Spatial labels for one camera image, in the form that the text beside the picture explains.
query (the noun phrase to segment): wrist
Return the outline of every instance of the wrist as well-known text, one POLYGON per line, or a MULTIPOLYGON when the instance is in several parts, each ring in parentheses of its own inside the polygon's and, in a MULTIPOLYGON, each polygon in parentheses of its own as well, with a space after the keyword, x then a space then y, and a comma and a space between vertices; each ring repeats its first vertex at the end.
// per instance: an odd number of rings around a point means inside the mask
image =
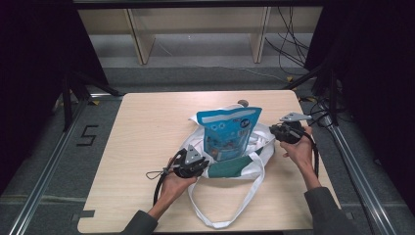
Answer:
POLYGON ((171 202, 169 200, 164 197, 160 197, 156 204, 148 211, 148 214, 156 220, 159 220, 170 205, 171 202))

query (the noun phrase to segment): white bag handle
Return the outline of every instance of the white bag handle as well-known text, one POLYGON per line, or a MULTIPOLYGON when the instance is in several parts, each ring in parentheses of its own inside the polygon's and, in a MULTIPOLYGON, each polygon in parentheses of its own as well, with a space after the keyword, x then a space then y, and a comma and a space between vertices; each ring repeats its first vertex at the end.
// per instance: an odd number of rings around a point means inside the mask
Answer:
POLYGON ((189 186, 188 193, 189 193, 190 200, 192 201, 193 208, 195 209, 196 215, 207 226, 214 227, 214 228, 224 228, 224 227, 229 226, 229 224, 231 224, 233 221, 235 221, 235 219, 239 216, 239 214, 244 210, 244 208, 248 205, 248 203, 254 197, 257 189, 259 188, 260 184, 263 181, 263 178, 265 177, 265 169, 264 169, 262 159, 257 155, 256 152, 251 153, 250 157, 253 160, 254 165, 257 166, 257 167, 260 167, 260 174, 256 178, 256 180, 254 181, 253 186, 250 189, 250 192, 247 194, 247 196, 244 199, 244 202, 239 206, 239 208, 236 211, 235 215, 229 221, 211 222, 206 216, 204 216, 202 214, 202 212, 199 210, 198 206, 196 206, 196 204, 193 200, 193 190, 195 189, 195 186, 196 186, 197 182, 189 186))

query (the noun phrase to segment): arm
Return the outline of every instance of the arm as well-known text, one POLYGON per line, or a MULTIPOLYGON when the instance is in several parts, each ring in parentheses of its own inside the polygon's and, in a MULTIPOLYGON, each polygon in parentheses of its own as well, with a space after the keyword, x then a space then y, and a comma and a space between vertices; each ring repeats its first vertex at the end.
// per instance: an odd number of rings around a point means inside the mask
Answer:
POLYGON ((161 216, 191 184, 196 182, 196 179, 196 177, 180 178, 174 173, 169 174, 162 183, 161 195, 156 204, 147 213, 138 211, 121 234, 152 234, 161 216))
MULTIPOLYGON (((305 126, 304 129, 311 135, 311 127, 305 126)), ((307 188, 304 196, 313 218, 314 234, 361 234, 337 207, 329 189, 322 187, 315 175, 311 142, 303 136, 295 145, 281 142, 280 146, 287 151, 283 157, 291 158, 304 179, 307 188)))

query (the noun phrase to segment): gray carpet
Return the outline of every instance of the gray carpet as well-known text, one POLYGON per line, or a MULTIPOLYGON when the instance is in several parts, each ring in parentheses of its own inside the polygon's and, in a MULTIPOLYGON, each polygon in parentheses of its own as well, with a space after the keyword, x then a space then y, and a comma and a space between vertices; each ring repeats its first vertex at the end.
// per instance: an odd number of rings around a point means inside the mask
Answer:
MULTIPOLYGON (((285 82, 280 78, 285 79, 287 76, 275 68, 250 68, 250 71, 226 68, 105 69, 105 73, 112 88, 127 93, 281 89, 285 82)), ((301 85, 296 91, 298 96, 310 96, 312 83, 313 80, 309 80, 301 85)), ((102 93, 95 87, 89 89, 91 93, 102 93)), ((76 216, 83 209, 119 105, 119 100, 109 100, 85 108, 26 234, 78 234, 76 216), (80 137, 87 125, 96 126, 89 127, 86 132, 96 135, 96 138, 91 146, 78 146, 89 142, 89 139, 80 137)), ((300 102, 300 105, 304 113, 308 114, 315 103, 300 102)), ((352 117, 348 113, 343 113, 340 115, 339 122, 347 143, 357 156, 360 166, 364 169, 398 234, 414 234, 414 216, 394 189, 382 167, 374 164, 375 156, 358 126, 352 122, 352 117)), ((49 124, 44 129, 31 158, 25 160, 2 195, 0 234, 6 234, 11 228, 25 198, 33 189, 62 135, 63 127, 63 107, 59 106, 50 117, 49 124)), ((317 125, 313 125, 313 136, 344 211, 353 215, 353 222, 364 234, 370 234, 368 221, 333 138, 324 127, 317 125)), ((376 234, 380 234, 373 221, 372 224, 376 234)), ((312 234, 312 231, 287 231, 284 234, 305 235, 312 234)))

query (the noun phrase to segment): hand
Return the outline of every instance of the hand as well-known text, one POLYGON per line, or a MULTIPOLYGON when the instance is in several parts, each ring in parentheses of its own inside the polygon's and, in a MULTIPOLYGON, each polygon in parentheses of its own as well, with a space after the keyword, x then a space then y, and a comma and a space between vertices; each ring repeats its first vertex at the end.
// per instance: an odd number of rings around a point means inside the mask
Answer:
MULTIPOLYGON (((305 132, 311 136, 311 127, 303 126, 305 132)), ((300 170, 312 169, 312 144, 311 141, 302 136, 297 144, 281 142, 280 146, 287 151, 284 158, 291 158, 300 170)))
POLYGON ((156 204, 149 210, 148 214, 159 220, 167 211, 170 205, 178 199, 183 192, 193 183, 196 183, 197 177, 180 178, 172 170, 165 177, 161 186, 161 195, 156 204))
POLYGON ((196 177, 181 178, 171 171, 162 183, 159 200, 166 200, 168 203, 172 204, 191 184, 195 183, 196 180, 196 177))
MULTIPOLYGON (((311 136, 311 127, 303 126, 305 132, 311 136)), ((320 181, 314 173, 312 166, 312 144, 306 137, 302 136, 297 144, 281 142, 280 146, 287 151, 284 158, 290 158, 299 168, 308 190, 321 187, 320 181)))

